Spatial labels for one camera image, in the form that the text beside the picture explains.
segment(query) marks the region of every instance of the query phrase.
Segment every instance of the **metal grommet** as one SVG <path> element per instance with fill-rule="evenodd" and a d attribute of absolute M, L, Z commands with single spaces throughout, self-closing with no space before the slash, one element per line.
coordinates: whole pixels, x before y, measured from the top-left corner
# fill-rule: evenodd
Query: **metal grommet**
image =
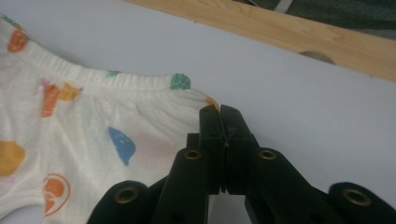
<path fill-rule="evenodd" d="M 192 150 L 188 150 L 187 152 L 185 152 L 184 157 L 187 160 L 195 161 L 202 157 L 202 153 L 198 150 L 192 149 Z"/>
<path fill-rule="evenodd" d="M 268 161 L 276 159 L 275 152 L 270 151 L 270 150 L 263 150 L 263 151 L 259 152 L 259 156 L 262 159 L 265 159 L 265 160 L 268 160 Z"/>
<path fill-rule="evenodd" d="M 136 187 L 125 187 L 117 191 L 116 195 L 114 196 L 114 200 L 117 203 L 130 203 L 134 201 L 138 195 L 139 190 Z"/>
<path fill-rule="evenodd" d="M 343 196 L 351 203 L 359 206 L 369 206 L 372 204 L 371 199 L 358 189 L 343 189 Z"/>

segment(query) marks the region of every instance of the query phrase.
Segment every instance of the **baby garment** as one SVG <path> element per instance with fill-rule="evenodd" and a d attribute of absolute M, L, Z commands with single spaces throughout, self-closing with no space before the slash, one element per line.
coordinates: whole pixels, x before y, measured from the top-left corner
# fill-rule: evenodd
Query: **baby garment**
<path fill-rule="evenodd" d="M 69 63 L 0 16 L 0 218 L 43 204 L 43 223 L 86 223 L 113 185 L 168 175 L 215 103 L 181 74 Z"/>

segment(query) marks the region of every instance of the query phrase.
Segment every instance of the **white table surface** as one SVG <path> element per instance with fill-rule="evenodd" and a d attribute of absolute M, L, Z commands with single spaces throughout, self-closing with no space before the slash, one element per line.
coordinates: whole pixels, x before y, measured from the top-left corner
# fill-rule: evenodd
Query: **white table surface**
<path fill-rule="evenodd" d="M 239 109 L 260 145 L 282 152 L 314 187 L 354 182 L 396 207 L 396 83 L 121 1 L 0 0 L 0 12 L 72 63 L 183 73 Z M 41 211 L 0 223 L 39 223 Z M 210 223 L 248 223 L 242 197 L 218 197 L 212 214 Z"/>

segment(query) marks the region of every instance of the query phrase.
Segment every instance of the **blue print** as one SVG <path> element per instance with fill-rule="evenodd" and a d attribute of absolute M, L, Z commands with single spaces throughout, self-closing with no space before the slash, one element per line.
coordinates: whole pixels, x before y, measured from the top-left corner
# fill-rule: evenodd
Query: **blue print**
<path fill-rule="evenodd" d="M 129 159 L 131 159 L 131 157 L 134 155 L 134 152 L 136 151 L 134 142 L 124 133 L 112 127 L 108 127 L 107 130 L 117 152 L 119 153 L 120 159 L 125 166 L 129 165 Z"/>

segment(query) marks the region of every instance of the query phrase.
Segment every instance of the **green print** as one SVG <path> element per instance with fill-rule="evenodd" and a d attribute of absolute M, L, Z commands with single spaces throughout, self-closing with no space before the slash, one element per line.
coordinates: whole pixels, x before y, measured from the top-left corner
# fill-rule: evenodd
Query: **green print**
<path fill-rule="evenodd" d="M 116 77 L 119 74 L 119 71 L 107 71 L 106 77 Z"/>
<path fill-rule="evenodd" d="M 13 25 L 13 26 L 17 26 L 17 25 L 18 25 L 14 20 L 10 19 L 10 18 L 7 17 L 7 16 L 3 16 L 2 19 L 5 20 L 5 21 L 7 21 L 9 24 L 11 24 L 11 25 Z"/>
<path fill-rule="evenodd" d="M 191 87 L 191 81 L 183 74 L 174 74 L 171 80 L 171 90 L 187 90 Z"/>

